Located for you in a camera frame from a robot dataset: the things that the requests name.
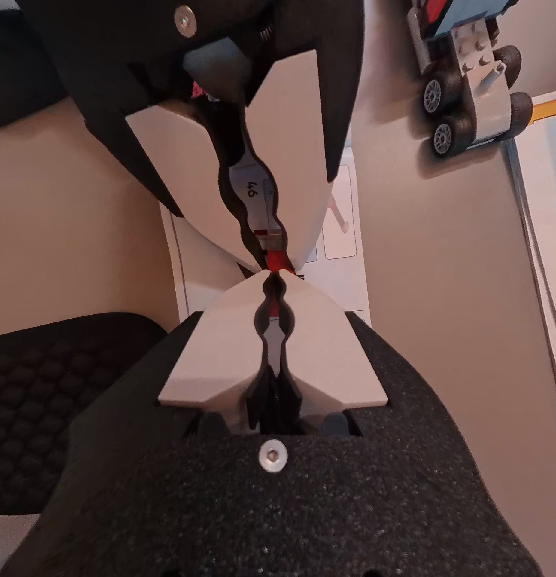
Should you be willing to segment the black quilted wrist pad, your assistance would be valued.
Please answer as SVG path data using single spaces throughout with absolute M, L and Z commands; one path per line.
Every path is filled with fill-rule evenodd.
M 43 511 L 67 461 L 73 419 L 166 335 L 127 312 L 0 335 L 0 515 Z
M 67 88 L 63 38 L 46 1 L 25 1 L 20 9 L 0 9 L 0 129 L 72 97 Z

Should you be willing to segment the black red lego truck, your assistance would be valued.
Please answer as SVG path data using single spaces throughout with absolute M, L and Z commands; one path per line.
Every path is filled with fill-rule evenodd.
M 512 92 L 522 66 L 516 46 L 497 47 L 498 18 L 517 1 L 412 1 L 407 23 L 424 79 L 421 106 L 435 121 L 440 159 L 512 139 L 528 126 L 533 101 Z

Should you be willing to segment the yellow mark instruction booklet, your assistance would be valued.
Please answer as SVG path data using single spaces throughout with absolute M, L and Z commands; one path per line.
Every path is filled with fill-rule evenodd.
M 533 116 L 529 125 L 532 126 L 536 121 L 556 116 L 556 91 L 541 95 L 534 98 Z M 506 144 L 507 158 L 510 163 L 510 172 L 512 175 L 512 184 L 514 187 L 514 194 L 521 217 L 522 229 L 524 232 L 525 243 L 527 246 L 527 253 L 529 257 L 530 269 L 534 280 L 537 299 L 539 302 L 539 309 L 541 313 L 545 339 L 547 342 L 547 349 L 549 359 L 552 366 L 552 372 L 555 381 L 556 392 L 556 329 L 554 327 L 551 310 L 548 303 L 547 294 L 545 292 L 542 273 L 539 266 L 539 260 L 536 255 L 533 232 L 529 224 L 529 217 L 527 215 L 527 204 L 520 173 L 520 165 L 518 161 L 516 138 L 510 140 Z

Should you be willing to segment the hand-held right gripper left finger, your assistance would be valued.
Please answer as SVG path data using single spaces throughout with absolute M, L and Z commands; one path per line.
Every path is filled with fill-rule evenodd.
M 158 396 L 161 405 L 219 413 L 235 432 L 261 427 L 273 373 L 265 338 L 272 287 L 273 274 L 263 270 L 202 313 Z

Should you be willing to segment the open lego instruction booklet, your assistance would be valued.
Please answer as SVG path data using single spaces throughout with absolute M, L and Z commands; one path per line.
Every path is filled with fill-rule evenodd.
M 265 249 L 268 230 L 278 228 L 271 219 L 274 190 L 270 178 L 247 154 L 231 169 L 230 176 L 248 209 L 248 224 Z M 230 255 L 202 237 L 185 219 L 173 216 L 164 207 L 160 211 L 180 324 L 194 312 L 205 310 L 222 293 L 247 278 L 250 271 L 241 269 Z M 348 142 L 321 232 L 307 262 L 296 274 L 371 325 L 354 153 Z

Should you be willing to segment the grey red lego assembly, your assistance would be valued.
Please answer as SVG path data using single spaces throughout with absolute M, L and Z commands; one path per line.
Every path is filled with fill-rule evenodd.
M 282 248 L 282 232 L 278 230 L 257 229 L 254 231 L 256 239 L 260 243 L 263 256 L 267 263 L 267 268 L 272 272 L 288 270 L 296 273 L 286 251 Z

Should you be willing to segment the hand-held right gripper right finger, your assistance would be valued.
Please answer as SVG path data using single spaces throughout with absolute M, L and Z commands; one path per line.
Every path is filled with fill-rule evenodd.
M 277 273 L 277 300 L 284 334 L 277 396 L 284 424 L 387 405 L 388 395 L 342 307 L 288 270 Z

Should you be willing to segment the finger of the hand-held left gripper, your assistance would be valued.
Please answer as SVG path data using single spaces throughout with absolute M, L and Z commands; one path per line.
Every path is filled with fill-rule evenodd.
M 286 252 L 301 270 L 317 242 L 332 195 L 327 181 L 317 52 L 274 62 L 245 109 L 256 157 L 277 191 Z
M 255 273 L 266 269 L 228 162 L 196 109 L 165 102 L 130 114 L 126 121 L 189 225 L 242 267 Z

